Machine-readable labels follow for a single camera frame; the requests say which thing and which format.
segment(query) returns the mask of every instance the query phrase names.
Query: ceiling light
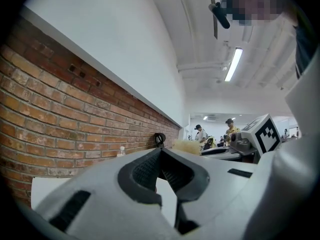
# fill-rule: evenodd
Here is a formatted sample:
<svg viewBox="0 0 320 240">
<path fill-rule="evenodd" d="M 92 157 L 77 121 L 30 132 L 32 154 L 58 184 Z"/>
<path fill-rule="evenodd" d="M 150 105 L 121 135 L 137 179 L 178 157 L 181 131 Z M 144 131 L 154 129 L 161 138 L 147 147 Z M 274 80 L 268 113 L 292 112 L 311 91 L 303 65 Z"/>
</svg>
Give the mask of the ceiling light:
<svg viewBox="0 0 320 240">
<path fill-rule="evenodd" d="M 236 48 L 235 49 L 234 56 L 233 56 L 233 59 L 232 59 L 232 62 L 231 62 L 231 66 L 229 68 L 228 74 L 226 75 L 224 81 L 230 82 L 232 76 L 234 75 L 234 73 L 235 73 L 235 71 L 237 69 L 237 66 L 238 66 L 238 63 L 240 61 L 240 58 L 241 58 L 241 55 L 242 55 L 243 51 L 244 50 L 241 49 L 241 48 Z"/>
</svg>

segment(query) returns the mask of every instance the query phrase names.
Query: cap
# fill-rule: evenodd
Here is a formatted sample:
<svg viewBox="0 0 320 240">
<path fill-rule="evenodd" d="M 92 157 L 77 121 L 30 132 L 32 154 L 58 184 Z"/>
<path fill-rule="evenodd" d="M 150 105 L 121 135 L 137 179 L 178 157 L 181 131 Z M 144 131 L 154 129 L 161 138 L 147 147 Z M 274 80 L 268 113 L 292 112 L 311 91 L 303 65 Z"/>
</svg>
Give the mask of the cap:
<svg viewBox="0 0 320 240">
<path fill-rule="evenodd" d="M 227 121 L 225 121 L 225 123 L 226 124 L 231 124 L 231 123 L 233 123 L 234 121 L 231 119 L 231 118 L 229 118 Z"/>
</svg>

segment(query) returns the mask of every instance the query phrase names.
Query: plastic bottle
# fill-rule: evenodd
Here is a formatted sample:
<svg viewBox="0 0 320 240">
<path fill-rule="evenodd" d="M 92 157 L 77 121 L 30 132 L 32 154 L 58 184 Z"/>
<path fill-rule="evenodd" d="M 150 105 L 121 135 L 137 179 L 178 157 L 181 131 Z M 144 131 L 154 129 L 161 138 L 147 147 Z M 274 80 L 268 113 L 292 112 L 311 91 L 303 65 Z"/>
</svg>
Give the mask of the plastic bottle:
<svg viewBox="0 0 320 240">
<path fill-rule="evenodd" d="M 125 155 L 126 155 L 125 147 L 124 147 L 124 146 L 121 146 L 118 154 L 116 155 L 116 157 L 119 158 L 119 157 L 123 157 L 123 156 L 125 156 Z"/>
</svg>

